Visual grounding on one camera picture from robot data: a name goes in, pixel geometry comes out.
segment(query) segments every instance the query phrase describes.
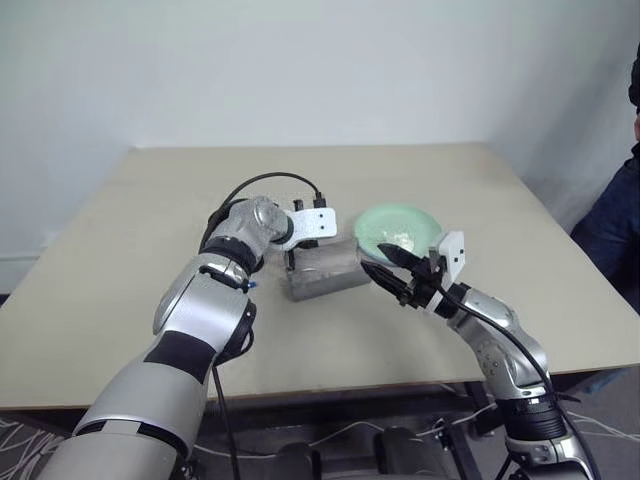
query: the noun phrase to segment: black cable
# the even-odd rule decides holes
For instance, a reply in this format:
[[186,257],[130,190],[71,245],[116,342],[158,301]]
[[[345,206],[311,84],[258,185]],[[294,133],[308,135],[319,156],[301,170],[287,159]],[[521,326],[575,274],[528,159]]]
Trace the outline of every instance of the black cable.
[[[440,294],[445,299],[447,299],[449,302],[453,303],[460,310],[462,310],[464,312],[467,312],[469,315],[472,315],[472,316],[476,317],[481,322],[486,323],[489,326],[495,328],[498,332],[500,332],[502,335],[507,337],[507,339],[511,343],[513,343],[513,345],[515,345],[518,348],[518,350],[520,350],[520,352],[525,356],[525,358],[529,361],[531,366],[538,373],[538,375],[540,376],[540,379],[542,380],[542,383],[544,383],[544,388],[547,391],[547,393],[549,395],[554,395],[555,396],[553,385],[552,385],[551,380],[549,379],[549,377],[547,377],[545,371],[542,369],[542,367],[540,366],[538,361],[533,357],[531,352],[529,352],[529,350],[527,350],[527,347],[525,347],[522,344],[522,342],[520,342],[520,340],[518,340],[509,330],[507,330],[504,327],[501,327],[500,325],[498,325],[497,323],[495,323],[493,320],[491,320],[489,317],[483,315],[482,313],[477,312],[473,308],[467,307],[466,305],[461,303],[457,298],[455,298],[453,295],[451,295],[449,292],[447,292],[444,288],[442,288],[442,285],[438,286],[438,292],[440,292]],[[602,480],[602,477],[600,476],[600,470],[598,470],[598,466],[596,464],[595,458],[593,456],[593,453],[591,452],[591,449],[589,448],[589,444],[587,443],[586,439],[584,438],[584,435],[578,429],[576,424],[573,422],[573,420],[571,419],[571,417],[569,416],[567,411],[564,409],[562,404],[560,402],[556,402],[556,406],[557,406],[558,410],[560,410],[560,414],[562,415],[562,418],[564,418],[564,420],[567,422],[567,425],[569,425],[569,428],[573,431],[573,434],[578,439],[578,442],[580,443],[580,446],[582,447],[582,450],[584,450],[584,454],[587,456],[587,461],[589,463],[589,467],[591,468],[591,472],[593,473],[594,479],[595,480]]]
[[309,185],[315,195],[316,195],[316,199],[320,199],[322,198],[322,193],[320,192],[320,190],[318,190],[318,187],[316,187],[316,185],[309,179],[304,178],[301,175],[298,175],[296,173],[289,173],[289,172],[268,172],[268,173],[263,173],[261,175],[256,175],[255,177],[250,178],[249,180],[242,182],[240,185],[238,185],[236,188],[233,189],[233,191],[227,195],[227,198],[224,199],[224,201],[220,204],[220,207],[211,214],[211,216],[209,217],[209,220],[207,222],[207,228],[205,229],[204,233],[202,234],[202,239],[200,240],[200,247],[198,249],[198,252],[202,252],[202,250],[204,250],[204,246],[207,243],[207,240],[209,240],[209,237],[211,236],[211,234],[213,233],[213,231],[215,230],[215,228],[219,225],[220,221],[222,220],[222,218],[220,217],[225,217],[225,215],[222,215],[225,213],[225,209],[228,206],[233,205],[234,203],[237,203],[241,200],[234,200],[235,196],[240,193],[240,191],[251,185],[254,182],[257,182],[258,180],[262,180],[264,178],[272,178],[272,177],[288,177],[288,178],[295,178],[296,180],[300,180],[303,183],[306,183],[307,185]]
[[[262,180],[264,178],[271,178],[271,177],[290,177],[290,178],[295,178],[297,180],[300,180],[301,182],[304,182],[307,185],[309,185],[314,190],[316,199],[318,200],[322,199],[322,193],[320,192],[320,190],[318,190],[318,187],[316,187],[313,182],[295,173],[269,172],[269,173],[263,173],[262,175],[257,175],[241,183],[236,188],[234,188],[233,191],[227,196],[227,198],[224,199],[220,207],[209,216],[209,219],[207,221],[207,228],[205,229],[204,234],[202,235],[202,239],[200,240],[200,247],[198,249],[198,252],[202,252],[202,250],[204,250],[205,244],[207,240],[209,240],[209,237],[211,236],[213,231],[220,224],[220,222],[224,218],[226,218],[226,216],[228,216],[228,211],[226,210],[228,210],[228,208],[233,206],[233,204],[242,201],[242,200],[234,200],[235,196],[238,193],[240,193],[240,191],[243,188],[247,187],[248,185],[251,185],[252,183],[257,182],[258,180]],[[247,345],[242,350],[240,350],[238,355],[236,355],[233,358],[238,358],[244,355],[245,353],[247,353],[249,349],[251,349],[254,341],[253,329],[249,330],[248,336],[249,336],[249,341]],[[220,376],[218,375],[218,369],[215,366],[211,367],[211,373],[213,374],[213,382],[215,383],[216,394],[218,395],[218,404],[220,405],[220,415],[222,416],[222,421],[224,423],[225,430],[227,431],[227,442],[229,443],[229,458],[231,459],[231,469],[233,471],[233,478],[234,480],[240,480],[240,465],[238,464],[238,452],[236,450],[236,442],[233,437],[233,429],[231,428],[231,420],[229,419],[229,413],[227,411],[227,403],[224,399],[224,392],[222,391],[222,384],[220,382]]]
[[500,471],[498,472],[498,475],[496,475],[496,480],[502,480],[502,477],[504,477],[504,474],[507,473],[507,470],[509,469],[510,465],[511,465],[511,457],[507,455],[507,458],[505,458],[504,463],[502,464],[502,467],[500,467]]
[[227,431],[227,443],[229,444],[229,458],[231,459],[231,470],[233,471],[233,479],[240,480],[240,465],[238,464],[236,441],[233,438],[231,420],[229,419],[229,412],[227,411],[227,402],[225,401],[224,393],[222,392],[222,384],[220,383],[218,369],[216,367],[211,367],[211,373],[213,373],[213,383],[215,383],[216,385],[216,394],[218,395],[218,404],[220,405],[220,415],[222,416],[222,421],[224,422],[224,428]]
[[233,200],[233,198],[240,193],[240,191],[247,187],[248,185],[251,185],[254,182],[257,182],[258,180],[262,180],[263,178],[271,178],[271,177],[290,177],[290,178],[295,178],[297,180],[300,180],[301,182],[306,183],[307,185],[309,185],[311,188],[313,188],[313,191],[315,192],[316,196],[321,196],[322,194],[320,193],[320,190],[318,190],[318,187],[315,186],[315,184],[311,181],[308,180],[306,178],[304,178],[301,175],[297,175],[295,173],[289,173],[289,172],[269,172],[269,173],[263,173],[262,175],[256,175],[253,178],[250,178],[249,180],[247,180],[246,182],[241,183],[240,185],[238,185],[228,196],[227,198],[225,198],[224,202],[222,202],[222,206],[226,205],[228,202],[230,202],[231,200]]

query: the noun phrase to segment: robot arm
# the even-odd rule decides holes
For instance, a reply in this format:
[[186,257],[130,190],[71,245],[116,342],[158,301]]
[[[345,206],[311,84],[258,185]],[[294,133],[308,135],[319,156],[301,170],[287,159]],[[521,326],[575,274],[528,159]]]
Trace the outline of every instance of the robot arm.
[[113,378],[40,478],[169,478],[178,456],[191,455],[211,367],[247,340],[249,278],[266,250],[335,233],[330,208],[294,214],[266,197],[233,204],[162,298],[151,346]]
[[[422,259],[396,245],[378,247],[391,262],[408,269],[413,280],[407,284],[386,268],[363,262],[369,276],[402,306],[425,308],[446,318],[474,351],[502,415],[509,456],[521,467],[512,478],[594,480],[580,439],[568,431],[555,394],[548,389],[547,358],[541,346],[524,332],[506,304],[454,283],[464,266],[462,232],[444,235]],[[546,379],[514,340],[529,352]]]

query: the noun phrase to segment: green bowl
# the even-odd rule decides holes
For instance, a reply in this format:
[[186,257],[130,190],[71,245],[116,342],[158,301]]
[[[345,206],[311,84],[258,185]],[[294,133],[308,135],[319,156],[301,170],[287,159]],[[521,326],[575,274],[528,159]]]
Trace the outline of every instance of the green bowl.
[[384,203],[365,210],[353,230],[360,249],[372,260],[388,266],[393,264],[380,251],[379,243],[393,243],[423,257],[442,233],[440,224],[427,212],[400,203]]

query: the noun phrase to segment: table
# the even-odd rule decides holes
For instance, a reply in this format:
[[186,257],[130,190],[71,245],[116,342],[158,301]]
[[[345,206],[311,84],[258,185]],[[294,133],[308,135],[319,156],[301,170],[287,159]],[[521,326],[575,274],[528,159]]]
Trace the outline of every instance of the table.
[[[382,202],[426,209],[465,232],[460,280],[504,299],[552,372],[640,362],[640,322],[541,203],[481,144],[133,150],[0,309],[0,408],[86,406],[152,340],[156,305],[195,253],[210,212],[258,173],[307,176],[339,236]],[[307,204],[291,179],[247,194]],[[221,368],[229,397],[482,378],[442,320],[374,284],[292,303],[279,255],[251,291],[256,343]]]

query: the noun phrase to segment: white wall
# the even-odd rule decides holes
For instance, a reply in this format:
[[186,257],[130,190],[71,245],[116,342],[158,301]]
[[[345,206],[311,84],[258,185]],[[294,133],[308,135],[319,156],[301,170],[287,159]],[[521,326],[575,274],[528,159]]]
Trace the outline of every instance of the white wall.
[[0,290],[132,145],[488,141],[570,226],[631,145],[639,18],[637,0],[5,0]]

